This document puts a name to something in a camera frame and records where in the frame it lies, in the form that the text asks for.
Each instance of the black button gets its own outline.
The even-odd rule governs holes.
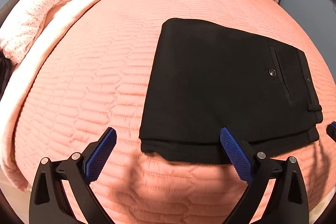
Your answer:
[[[272,76],[276,76],[276,74],[277,74],[277,72],[274,69],[270,69],[268,72]]]

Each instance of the wooden floor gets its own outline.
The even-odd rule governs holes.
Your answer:
[[[25,224],[28,224],[30,191],[23,193],[11,185],[0,168],[0,188],[9,204]]]

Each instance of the metal screw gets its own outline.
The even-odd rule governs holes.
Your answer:
[[[41,160],[41,163],[42,164],[46,164],[48,162],[48,158],[43,158],[42,160]]]
[[[266,158],[266,154],[264,152],[258,152],[257,157],[263,160],[264,158]]]
[[[294,163],[296,163],[296,158],[295,157],[289,157],[289,161],[294,164]]]
[[[78,160],[80,158],[80,156],[81,156],[80,153],[73,153],[72,156],[71,156],[71,158],[73,160]]]
[[[276,76],[276,74],[277,74],[277,72],[274,69],[270,69],[268,72],[272,76]]]

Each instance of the trouser pocket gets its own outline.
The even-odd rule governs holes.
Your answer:
[[[277,57],[277,52],[275,50],[275,47],[272,45],[271,42],[268,42],[268,45],[269,45],[269,50],[271,52],[271,56],[272,56],[272,59],[273,59],[274,67],[275,67],[275,70],[270,70],[269,73],[270,73],[270,75],[272,75],[274,77],[278,77],[279,82],[280,82],[280,84],[283,88],[283,92],[285,93],[285,96],[287,98],[287,101],[288,101],[289,105],[293,106],[294,103],[293,103],[292,97],[289,93],[288,87],[286,86],[286,82],[285,82],[285,80],[282,76],[282,73],[281,73],[281,68],[280,68],[280,65],[279,65],[279,60],[278,60],[278,57]]]

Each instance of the pink quilted bedspread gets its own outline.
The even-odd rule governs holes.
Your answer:
[[[326,126],[336,119],[336,86],[309,37],[272,0],[98,2],[56,46],[26,98],[14,138],[23,175],[32,184],[41,158],[66,159],[111,126],[117,145],[91,188],[116,223],[224,221],[246,188],[232,166],[167,162],[140,150],[139,127],[157,40],[162,23],[172,17],[212,21],[306,53],[323,107],[320,140],[278,158],[298,159],[313,208],[336,184],[336,145],[326,135]],[[74,198],[69,199],[83,220]]]

